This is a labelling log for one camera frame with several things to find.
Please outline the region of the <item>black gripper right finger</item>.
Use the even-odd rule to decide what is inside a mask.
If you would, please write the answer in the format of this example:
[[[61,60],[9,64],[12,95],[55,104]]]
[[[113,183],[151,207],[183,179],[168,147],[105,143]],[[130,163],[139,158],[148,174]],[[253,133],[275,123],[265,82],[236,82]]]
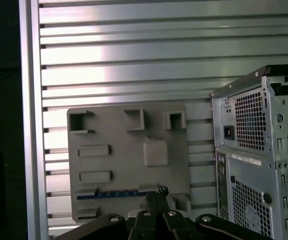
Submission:
[[[173,240],[266,240],[264,236],[212,214],[199,215],[194,221],[185,218],[177,210],[171,210],[167,202],[169,190],[158,189],[158,209],[162,213]]]

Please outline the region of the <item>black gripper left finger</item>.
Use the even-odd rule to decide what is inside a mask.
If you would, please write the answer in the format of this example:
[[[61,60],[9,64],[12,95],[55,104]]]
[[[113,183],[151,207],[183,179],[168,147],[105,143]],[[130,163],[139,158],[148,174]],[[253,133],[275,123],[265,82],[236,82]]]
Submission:
[[[146,208],[135,217],[109,213],[55,237],[57,240],[154,240],[158,218],[165,211],[165,192],[146,194]]]

